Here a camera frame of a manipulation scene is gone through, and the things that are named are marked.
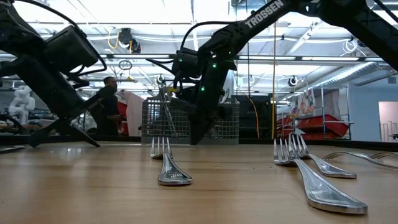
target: person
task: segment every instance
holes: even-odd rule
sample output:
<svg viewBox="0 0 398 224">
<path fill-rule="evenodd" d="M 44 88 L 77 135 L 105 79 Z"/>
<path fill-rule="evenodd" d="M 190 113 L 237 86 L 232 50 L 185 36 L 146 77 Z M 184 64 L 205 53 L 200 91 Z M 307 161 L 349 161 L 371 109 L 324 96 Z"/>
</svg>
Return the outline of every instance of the person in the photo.
<svg viewBox="0 0 398 224">
<path fill-rule="evenodd" d="M 105 85 L 110 85 L 118 89 L 118 83 L 114 77 L 106 77 L 103 81 Z M 107 136 L 118 135 L 118 122 L 121 122 L 123 119 L 118 109 L 118 98 L 113 95 L 110 98 L 104 99 L 101 104 L 104 107 L 104 120 L 101 124 L 97 124 L 97 134 Z"/>
</svg>

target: ceiling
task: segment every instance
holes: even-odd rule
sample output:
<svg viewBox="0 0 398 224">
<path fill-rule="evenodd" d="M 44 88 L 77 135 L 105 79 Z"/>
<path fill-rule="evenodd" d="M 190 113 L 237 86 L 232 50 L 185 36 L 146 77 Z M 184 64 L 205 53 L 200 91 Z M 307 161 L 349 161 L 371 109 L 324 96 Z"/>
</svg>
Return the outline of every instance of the ceiling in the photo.
<svg viewBox="0 0 398 224">
<path fill-rule="evenodd" d="M 181 40 L 186 31 L 198 22 L 205 21 L 236 21 L 247 18 L 249 12 L 265 4 L 265 0 L 38 0 L 53 9 L 60 11 L 74 20 L 88 35 L 90 42 L 101 54 L 126 54 L 127 49 L 116 45 L 116 34 L 121 28 L 130 27 L 133 37 L 142 47 L 141 54 L 174 54 L 180 48 Z M 61 31 L 67 23 L 60 17 L 24 2 L 15 2 L 18 13 L 43 38 L 50 37 Z M 376 11 L 383 18 L 396 25 L 385 12 Z M 276 23 L 276 54 L 300 56 L 327 57 L 377 57 L 366 47 L 350 45 L 347 40 L 351 34 L 343 28 L 328 25 L 319 18 L 306 17 L 291 12 L 280 18 Z M 222 26 L 201 26 L 195 29 L 185 44 L 190 49 L 197 49 L 210 39 L 211 35 Z M 305 41 L 298 41 L 311 33 Z M 239 55 L 273 55 L 274 54 L 274 25 L 255 36 Z M 95 79 L 90 88 L 103 86 L 102 78 L 115 75 L 125 80 L 128 76 L 138 80 L 138 83 L 122 82 L 120 88 L 131 89 L 142 97 L 149 96 L 145 90 L 155 89 L 156 76 L 163 74 L 172 78 L 162 68 L 146 62 L 143 59 L 129 59 L 133 67 L 121 71 L 118 64 L 122 59 L 106 60 L 109 68 L 106 72 L 89 76 Z M 292 75 L 303 80 L 302 85 L 311 82 L 344 67 L 345 65 L 327 64 L 289 64 L 279 62 L 275 67 L 277 90 L 289 89 L 287 81 Z M 240 60 L 238 62 L 237 77 L 242 78 L 241 89 L 248 83 L 251 87 L 272 89 L 272 75 L 274 67 L 266 63 Z"/>
</svg>

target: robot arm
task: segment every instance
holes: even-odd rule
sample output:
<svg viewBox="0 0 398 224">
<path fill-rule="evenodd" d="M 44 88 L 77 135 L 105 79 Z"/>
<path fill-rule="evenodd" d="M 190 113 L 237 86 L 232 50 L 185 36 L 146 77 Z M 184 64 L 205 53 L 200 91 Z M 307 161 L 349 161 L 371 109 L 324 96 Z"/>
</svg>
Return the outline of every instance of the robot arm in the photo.
<svg viewBox="0 0 398 224">
<path fill-rule="evenodd" d="M 177 98 L 171 101 L 172 106 L 189 114 L 192 144 L 197 144 L 216 120 L 222 118 L 219 98 L 228 70 L 236 69 L 234 56 L 251 38 L 288 12 L 319 17 L 331 25 L 344 27 L 398 70 L 395 59 L 398 30 L 370 10 L 366 0 L 269 1 L 247 19 L 215 32 L 197 52 L 186 48 L 177 51 L 171 71 L 175 75 L 174 88 L 182 80 L 201 77 L 195 87 L 180 88 Z"/>
</svg>

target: table surface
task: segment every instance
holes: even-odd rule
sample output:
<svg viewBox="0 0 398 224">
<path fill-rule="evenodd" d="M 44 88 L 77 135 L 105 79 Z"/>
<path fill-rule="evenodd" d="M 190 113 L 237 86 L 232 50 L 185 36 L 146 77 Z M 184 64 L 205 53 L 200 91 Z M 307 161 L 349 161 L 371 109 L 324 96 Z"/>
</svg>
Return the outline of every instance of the table surface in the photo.
<svg viewBox="0 0 398 224">
<path fill-rule="evenodd" d="M 330 161 L 356 180 L 324 177 L 368 204 L 367 215 L 310 207 L 297 168 L 276 166 L 272 146 L 172 146 L 193 184 L 164 187 L 149 147 L 44 144 L 0 154 L 0 223 L 397 223 L 398 171 L 352 156 Z M 309 146 L 323 157 L 335 151 Z M 398 163 L 397 157 L 384 162 Z M 312 161 L 305 161 L 316 172 Z"/>
</svg>

